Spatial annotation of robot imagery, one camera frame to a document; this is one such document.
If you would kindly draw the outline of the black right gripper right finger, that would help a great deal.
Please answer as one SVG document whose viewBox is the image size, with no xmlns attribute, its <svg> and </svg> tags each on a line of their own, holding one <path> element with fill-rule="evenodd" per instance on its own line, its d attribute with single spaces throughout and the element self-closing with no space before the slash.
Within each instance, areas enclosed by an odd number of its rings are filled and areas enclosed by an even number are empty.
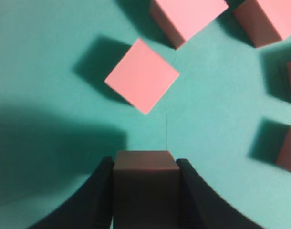
<svg viewBox="0 0 291 229">
<path fill-rule="evenodd" d="M 177 159 L 180 169 L 179 216 L 181 229 L 261 229 L 226 202 L 194 169 Z"/>
</svg>

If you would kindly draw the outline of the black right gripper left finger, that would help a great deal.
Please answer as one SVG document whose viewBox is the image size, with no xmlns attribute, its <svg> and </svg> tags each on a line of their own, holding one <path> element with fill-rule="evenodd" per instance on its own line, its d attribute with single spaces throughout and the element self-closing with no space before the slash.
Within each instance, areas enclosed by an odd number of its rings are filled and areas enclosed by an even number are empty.
<svg viewBox="0 0 291 229">
<path fill-rule="evenodd" d="M 104 157 L 86 182 L 31 229 L 109 229 L 113 216 L 113 167 Z"/>
</svg>

